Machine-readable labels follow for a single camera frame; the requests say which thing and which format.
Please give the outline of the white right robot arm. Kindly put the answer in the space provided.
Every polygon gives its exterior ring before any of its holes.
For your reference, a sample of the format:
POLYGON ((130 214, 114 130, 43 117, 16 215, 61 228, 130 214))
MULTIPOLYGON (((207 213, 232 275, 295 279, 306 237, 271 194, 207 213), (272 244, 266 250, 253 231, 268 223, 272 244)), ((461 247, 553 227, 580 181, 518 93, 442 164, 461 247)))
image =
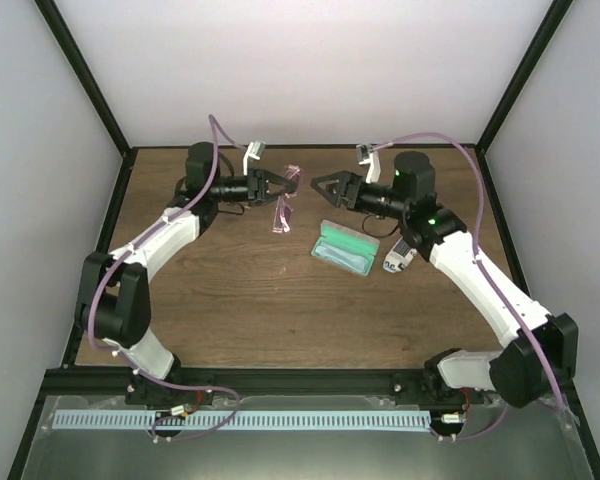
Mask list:
POLYGON ((460 388, 494 391, 516 408, 547 394, 560 401, 562 385, 575 373, 575 321, 551 314, 516 286, 431 185, 418 189, 419 180, 403 172, 381 185, 340 171, 312 179, 311 186, 335 207, 397 220, 403 240, 453 282, 495 333, 498 351, 451 349, 431 359, 425 393, 445 403, 460 388))

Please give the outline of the beige glasses case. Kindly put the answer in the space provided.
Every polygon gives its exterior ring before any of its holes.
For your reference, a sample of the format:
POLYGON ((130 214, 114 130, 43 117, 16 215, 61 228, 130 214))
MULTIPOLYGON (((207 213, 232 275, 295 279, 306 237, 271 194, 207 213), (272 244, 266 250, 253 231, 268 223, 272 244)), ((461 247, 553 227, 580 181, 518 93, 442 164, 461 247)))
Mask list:
POLYGON ((404 239, 399 239, 386 254, 383 269, 389 273, 400 273, 417 257, 418 251, 404 239))

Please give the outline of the grey hard glasses case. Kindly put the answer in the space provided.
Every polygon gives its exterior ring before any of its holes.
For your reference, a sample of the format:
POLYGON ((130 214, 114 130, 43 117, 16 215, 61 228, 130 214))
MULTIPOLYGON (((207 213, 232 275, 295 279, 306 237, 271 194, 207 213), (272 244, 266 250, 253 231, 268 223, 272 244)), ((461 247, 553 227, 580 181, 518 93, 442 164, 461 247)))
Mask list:
POLYGON ((341 269, 344 269, 350 273, 354 273, 363 277, 366 277, 372 268, 376 254, 379 250, 380 240, 370 235, 361 233, 357 230, 345 227, 329 220, 323 220, 320 224, 320 236, 312 248, 311 255, 314 258, 325 261, 329 264, 335 265, 341 269), (365 274, 359 274, 341 267, 338 264, 324 260, 318 257, 314 253, 316 246, 320 244, 330 244, 346 250, 351 253, 363 255, 367 259, 367 272, 365 274))

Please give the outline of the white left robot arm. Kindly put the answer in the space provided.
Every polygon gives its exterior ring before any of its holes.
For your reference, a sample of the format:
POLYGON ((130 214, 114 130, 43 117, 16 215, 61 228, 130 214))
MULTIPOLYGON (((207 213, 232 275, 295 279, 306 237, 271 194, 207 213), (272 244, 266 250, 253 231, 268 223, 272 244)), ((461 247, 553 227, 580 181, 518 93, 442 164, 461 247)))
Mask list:
POLYGON ((110 253, 94 252, 84 261, 76 302, 76 321, 91 345, 123 356, 137 373, 151 377, 150 393, 161 403, 176 402, 184 392, 176 356, 159 341, 150 323, 150 282, 180 250, 204 234, 219 205, 267 205, 292 195, 298 182, 265 169, 241 176, 217 174, 181 178, 159 218, 126 245, 110 253))

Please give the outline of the pink transparent sunglasses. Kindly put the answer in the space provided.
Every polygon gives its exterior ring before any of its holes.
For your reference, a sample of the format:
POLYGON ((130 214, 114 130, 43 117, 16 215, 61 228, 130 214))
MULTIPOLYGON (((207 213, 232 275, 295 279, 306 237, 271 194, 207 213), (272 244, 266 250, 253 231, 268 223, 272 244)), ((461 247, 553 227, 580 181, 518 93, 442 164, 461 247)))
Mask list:
MULTIPOLYGON (((301 170, 303 175, 303 170, 297 165, 287 165, 286 170, 288 168, 298 168, 301 170)), ((290 204, 291 199, 279 200, 276 202, 272 224, 272 232, 275 234, 287 234, 291 231, 291 216, 293 213, 293 209, 290 204)))

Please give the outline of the light blue cleaning cloth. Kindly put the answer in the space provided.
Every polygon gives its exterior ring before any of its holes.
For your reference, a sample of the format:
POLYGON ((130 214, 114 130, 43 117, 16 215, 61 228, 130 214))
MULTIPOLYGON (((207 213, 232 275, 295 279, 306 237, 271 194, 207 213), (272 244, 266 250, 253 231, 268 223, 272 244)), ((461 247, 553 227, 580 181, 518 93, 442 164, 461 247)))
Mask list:
POLYGON ((363 255, 351 253, 330 244, 320 244, 314 253, 327 261, 338 264, 343 268, 359 274, 367 272, 367 259, 363 255))

